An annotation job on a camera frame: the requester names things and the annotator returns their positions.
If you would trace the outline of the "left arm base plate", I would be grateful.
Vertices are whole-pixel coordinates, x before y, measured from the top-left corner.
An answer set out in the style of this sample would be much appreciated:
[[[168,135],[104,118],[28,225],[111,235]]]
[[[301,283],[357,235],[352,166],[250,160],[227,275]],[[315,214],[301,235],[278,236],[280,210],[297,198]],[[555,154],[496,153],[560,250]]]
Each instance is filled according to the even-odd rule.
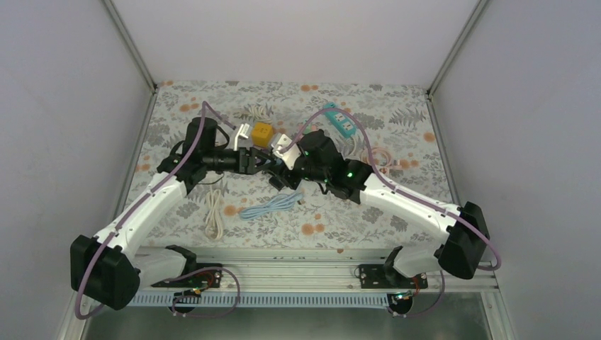
[[[178,281],[161,281],[152,285],[153,288],[184,288],[184,289],[200,289],[205,290],[208,288],[219,288],[220,281],[223,274],[221,269],[221,263],[197,263],[197,269],[204,269],[205,267],[219,267],[219,269],[213,269],[204,271],[202,273],[194,274],[188,278]]]

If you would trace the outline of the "yellow cube power socket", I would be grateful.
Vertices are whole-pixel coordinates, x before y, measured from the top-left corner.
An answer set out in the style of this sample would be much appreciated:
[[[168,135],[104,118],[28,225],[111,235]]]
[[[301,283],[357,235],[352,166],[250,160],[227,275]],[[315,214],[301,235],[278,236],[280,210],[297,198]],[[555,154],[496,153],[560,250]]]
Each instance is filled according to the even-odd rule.
[[[274,136],[274,128],[268,123],[258,122],[251,132],[253,145],[266,149]]]

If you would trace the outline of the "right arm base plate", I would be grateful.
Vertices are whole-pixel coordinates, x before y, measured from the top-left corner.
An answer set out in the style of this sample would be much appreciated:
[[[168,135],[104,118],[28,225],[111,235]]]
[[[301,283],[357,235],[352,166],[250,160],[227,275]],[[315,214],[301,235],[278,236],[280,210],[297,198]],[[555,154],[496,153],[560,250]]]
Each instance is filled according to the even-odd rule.
[[[361,264],[354,269],[362,289],[425,289],[429,287],[425,274],[412,278],[402,276],[383,264]]]

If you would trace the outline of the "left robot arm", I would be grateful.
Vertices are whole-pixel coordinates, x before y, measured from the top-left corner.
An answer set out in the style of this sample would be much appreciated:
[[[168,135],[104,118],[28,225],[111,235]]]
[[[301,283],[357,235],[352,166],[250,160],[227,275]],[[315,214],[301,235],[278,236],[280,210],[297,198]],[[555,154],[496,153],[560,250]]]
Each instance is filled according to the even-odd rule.
[[[147,188],[114,221],[93,237],[78,236],[70,247],[72,289],[114,310],[124,308],[144,289],[161,281],[191,285],[196,255],[177,245],[137,259],[151,229],[198,186],[209,171],[254,175],[282,164],[254,147],[217,146],[221,128],[212,118],[194,118],[180,141],[157,167]]]

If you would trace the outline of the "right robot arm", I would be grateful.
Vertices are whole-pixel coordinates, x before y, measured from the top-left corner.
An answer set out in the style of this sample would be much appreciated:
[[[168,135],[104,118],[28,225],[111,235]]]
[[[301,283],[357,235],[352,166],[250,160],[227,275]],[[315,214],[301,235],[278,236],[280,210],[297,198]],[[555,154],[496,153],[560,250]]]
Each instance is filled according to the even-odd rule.
[[[297,142],[277,134],[269,147],[279,165],[273,186],[296,189],[301,181],[312,181],[325,195],[378,208],[433,238],[431,244],[392,250],[383,271],[390,287],[401,288],[411,277],[428,271],[446,271],[464,280],[474,277],[490,239],[479,205],[445,203],[401,186],[366,162],[345,159],[322,130]]]

